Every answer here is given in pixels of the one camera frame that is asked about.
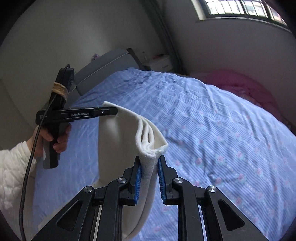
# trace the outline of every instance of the nightstand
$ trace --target nightstand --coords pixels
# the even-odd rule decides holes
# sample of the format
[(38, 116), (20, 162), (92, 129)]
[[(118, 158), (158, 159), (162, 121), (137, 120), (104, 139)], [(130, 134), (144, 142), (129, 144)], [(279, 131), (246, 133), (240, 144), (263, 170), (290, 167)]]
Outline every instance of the nightstand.
[(146, 70), (155, 72), (174, 72), (173, 65), (169, 55), (163, 55), (157, 59), (152, 59), (149, 62), (143, 63)]

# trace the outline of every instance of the bed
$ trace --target bed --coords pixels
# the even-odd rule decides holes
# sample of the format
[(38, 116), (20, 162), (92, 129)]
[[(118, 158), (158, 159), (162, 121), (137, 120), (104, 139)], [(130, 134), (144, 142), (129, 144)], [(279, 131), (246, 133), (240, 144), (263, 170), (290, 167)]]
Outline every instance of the bed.
[[(217, 186), (269, 240), (279, 240), (296, 216), (296, 137), (270, 113), (230, 92), (194, 78), (142, 71), (135, 59), (117, 49), (91, 62), (75, 75), (67, 106), (106, 100), (148, 118), (169, 143), (168, 166), (194, 185)], [(57, 168), (38, 163), (35, 226), (98, 179), (98, 121), (72, 123)], [(134, 240), (177, 239), (177, 207), (164, 206), (159, 193), (158, 186)]]

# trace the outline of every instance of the metal bolt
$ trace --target metal bolt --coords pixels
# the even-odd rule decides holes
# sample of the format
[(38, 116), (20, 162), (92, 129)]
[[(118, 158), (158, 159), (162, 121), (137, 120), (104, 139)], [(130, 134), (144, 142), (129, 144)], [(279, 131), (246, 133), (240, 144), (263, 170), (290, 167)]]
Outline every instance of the metal bolt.
[(88, 193), (88, 192), (91, 192), (92, 191), (92, 187), (91, 186), (86, 186), (83, 188), (83, 191)]
[(209, 187), (208, 187), (208, 190), (209, 190), (210, 192), (216, 192), (216, 191), (217, 191), (217, 188), (216, 188), (215, 186), (209, 186)]
[(180, 178), (180, 177), (176, 177), (176, 178), (174, 179), (174, 182), (176, 182), (176, 183), (182, 183), (182, 182), (183, 182), (183, 179)]
[(117, 181), (119, 183), (126, 183), (126, 179), (124, 177), (121, 177), (121, 178), (117, 179)]

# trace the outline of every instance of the hand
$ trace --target hand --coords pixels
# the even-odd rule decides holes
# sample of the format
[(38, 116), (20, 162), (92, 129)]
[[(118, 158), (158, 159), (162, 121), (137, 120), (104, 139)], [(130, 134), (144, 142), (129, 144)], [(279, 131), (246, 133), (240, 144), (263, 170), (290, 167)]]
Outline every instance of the hand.
[[(33, 144), (34, 144), (34, 140), (35, 140), (35, 136), (37, 133), (37, 129), (38, 126), (35, 128), (34, 133), (32, 135), (32, 137), (27, 140), (27, 145), (30, 151), (32, 151), (33, 148)], [(71, 131), (71, 124), (68, 124), (65, 133), (60, 135), (57, 139), (57, 143), (54, 144), (54, 149), (57, 153), (61, 153), (63, 151), (65, 151), (67, 149), (67, 143), (68, 143), (68, 138), (69, 138), (69, 133)], [(39, 133), (39, 137), (37, 140), (37, 144), (36, 144), (36, 149), (35, 149), (35, 153), (34, 153), (34, 158), (38, 158), (38, 157), (42, 157), (43, 156), (43, 139), (46, 141), (52, 141), (53, 137), (52, 135), (48, 132), (47, 129), (45, 128), (41, 128), (40, 133)]]

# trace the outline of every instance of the black cable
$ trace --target black cable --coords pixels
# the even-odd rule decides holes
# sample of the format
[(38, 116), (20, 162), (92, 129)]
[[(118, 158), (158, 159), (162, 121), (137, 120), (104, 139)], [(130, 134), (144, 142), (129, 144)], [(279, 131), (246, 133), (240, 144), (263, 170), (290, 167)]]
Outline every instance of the black cable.
[[(66, 67), (64, 68), (63, 71), (63, 75), (62, 78), (64, 77), (64, 74), (66, 72), (66, 69), (69, 68), (70, 65), (66, 65)], [(38, 141), (38, 137), (39, 137), (39, 133), (42, 127), (42, 123), (44, 121), (44, 118), (48, 112), (48, 110), (50, 109), (52, 103), (54, 102), (55, 98), (56, 98), (57, 94), (55, 94), (55, 96), (52, 98), (51, 102), (49, 103), (47, 109), (45, 110), (43, 117), (40, 121), (40, 124), (38, 126), (37, 132), (36, 132), (36, 136), (34, 139), (34, 144), (32, 147), (32, 151), (31, 151), (31, 155), (28, 161), (28, 165), (27, 165), (27, 169), (26, 169), (26, 173), (25, 173), (25, 177), (24, 177), (24, 182), (22, 184), (22, 195), (21, 195), (21, 200), (20, 200), (20, 210), (19, 210), (19, 225), (20, 225), (20, 234), (22, 236), (22, 240), (26, 241), (26, 235), (25, 235), (25, 230), (24, 230), (24, 223), (23, 223), (23, 215), (24, 215), (24, 206), (25, 206), (25, 198), (26, 198), (26, 189), (27, 189), (27, 183), (28, 183), (28, 178), (29, 178), (29, 173), (30, 173), (30, 169), (31, 169), (31, 165), (32, 165), (32, 161), (33, 161), (33, 157), (34, 157), (34, 153), (35, 153), (35, 149), (36, 149), (36, 145), (37, 145), (37, 141)]]

